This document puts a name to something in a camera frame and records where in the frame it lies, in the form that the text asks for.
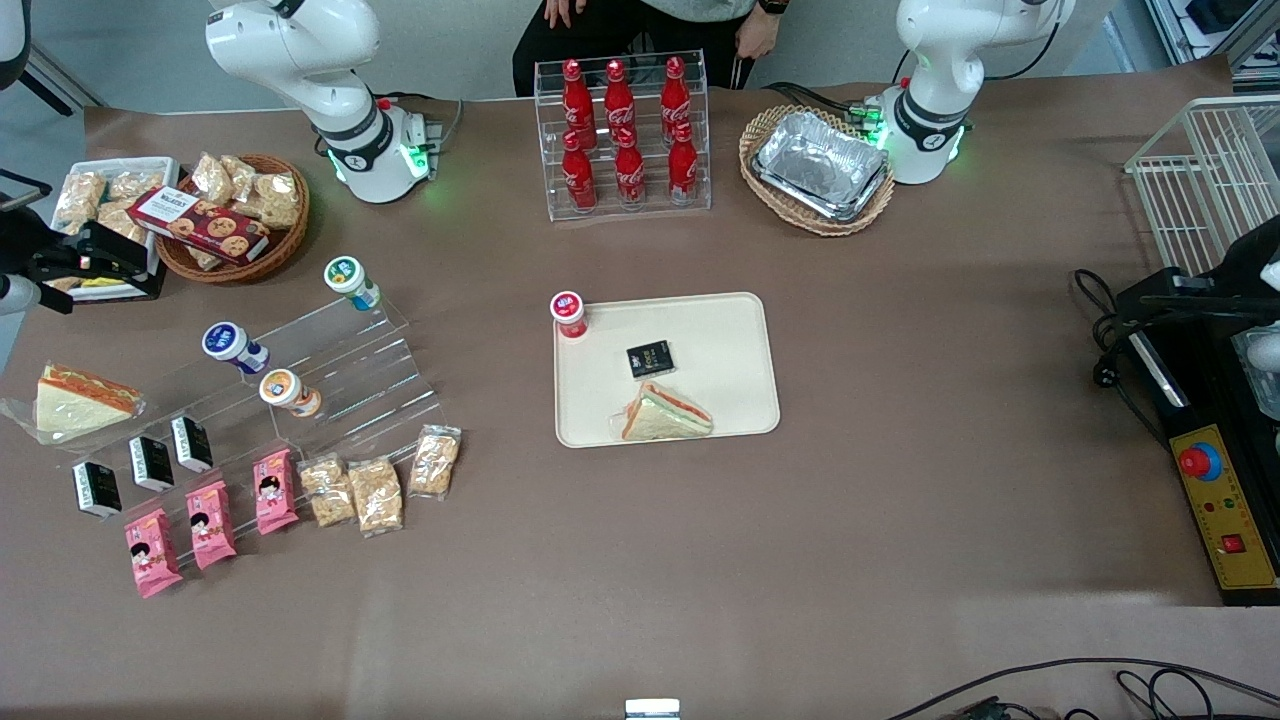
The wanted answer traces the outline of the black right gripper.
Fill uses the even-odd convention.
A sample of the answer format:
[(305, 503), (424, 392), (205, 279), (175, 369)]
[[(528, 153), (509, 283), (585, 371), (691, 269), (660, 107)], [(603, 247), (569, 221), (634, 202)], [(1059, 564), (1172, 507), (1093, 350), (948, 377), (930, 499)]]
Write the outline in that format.
[[(88, 258), (97, 266), (91, 266)], [(63, 234), (51, 229), (28, 208), (1, 214), (1, 313), (19, 314), (42, 306), (60, 314), (73, 313), (74, 300), (47, 284), (64, 277), (87, 283), (150, 282), (148, 250), (143, 243), (99, 223), (86, 223), (82, 233)]]

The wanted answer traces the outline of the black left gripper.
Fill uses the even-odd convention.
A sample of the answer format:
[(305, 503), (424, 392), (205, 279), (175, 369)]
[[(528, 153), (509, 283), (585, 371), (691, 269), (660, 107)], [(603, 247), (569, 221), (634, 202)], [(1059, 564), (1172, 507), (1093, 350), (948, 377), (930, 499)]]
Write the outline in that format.
[(1277, 264), (1277, 242), (1279, 218), (1274, 217), (1231, 243), (1221, 263), (1207, 272), (1188, 274), (1180, 266), (1165, 272), (1155, 290), (1140, 293), (1140, 307), (1271, 325), (1279, 320), (1279, 295), (1265, 270)]

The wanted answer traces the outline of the person hand with watch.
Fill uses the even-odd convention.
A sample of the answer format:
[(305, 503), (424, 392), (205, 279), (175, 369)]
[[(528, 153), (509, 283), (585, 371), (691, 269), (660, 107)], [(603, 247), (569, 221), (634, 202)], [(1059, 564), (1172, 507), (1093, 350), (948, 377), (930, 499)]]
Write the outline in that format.
[(782, 17), (756, 4), (736, 31), (735, 56), (758, 60), (771, 54), (777, 42)]

